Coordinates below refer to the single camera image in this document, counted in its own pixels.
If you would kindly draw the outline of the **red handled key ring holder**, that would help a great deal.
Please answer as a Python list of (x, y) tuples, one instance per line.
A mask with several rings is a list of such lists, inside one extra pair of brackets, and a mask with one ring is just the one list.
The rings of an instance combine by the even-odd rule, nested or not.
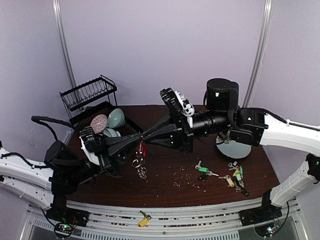
[(147, 169), (145, 167), (145, 157), (143, 157), (140, 153), (140, 145), (141, 143), (137, 146), (136, 151), (135, 151), (135, 159), (132, 161), (132, 167), (135, 168), (138, 176), (146, 180), (147, 179)]

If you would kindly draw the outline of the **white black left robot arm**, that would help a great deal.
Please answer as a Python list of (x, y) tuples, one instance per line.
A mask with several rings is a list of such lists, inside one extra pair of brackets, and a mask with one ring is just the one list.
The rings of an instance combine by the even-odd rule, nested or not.
[(89, 212), (68, 207), (67, 196), (99, 175), (121, 177), (121, 165), (146, 140), (142, 129), (130, 135), (110, 137), (104, 133), (105, 128), (102, 122), (73, 126), (84, 157), (57, 138), (46, 151), (43, 162), (1, 148), (1, 187), (36, 204), (49, 220), (85, 227)]

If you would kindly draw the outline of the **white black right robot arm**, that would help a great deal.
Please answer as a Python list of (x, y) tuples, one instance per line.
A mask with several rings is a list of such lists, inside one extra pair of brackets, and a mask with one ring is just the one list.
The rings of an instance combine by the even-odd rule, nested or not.
[(143, 133), (146, 144), (191, 152), (196, 138), (221, 134), (249, 146), (279, 146), (306, 152), (301, 166), (283, 183), (267, 190), (261, 206), (239, 213), (243, 226), (281, 217), (281, 208), (310, 184), (320, 180), (320, 130), (317, 127), (285, 120), (263, 108), (241, 108), (239, 85), (224, 78), (206, 83), (204, 112), (190, 114), (189, 102), (171, 88), (160, 96), (169, 115)]

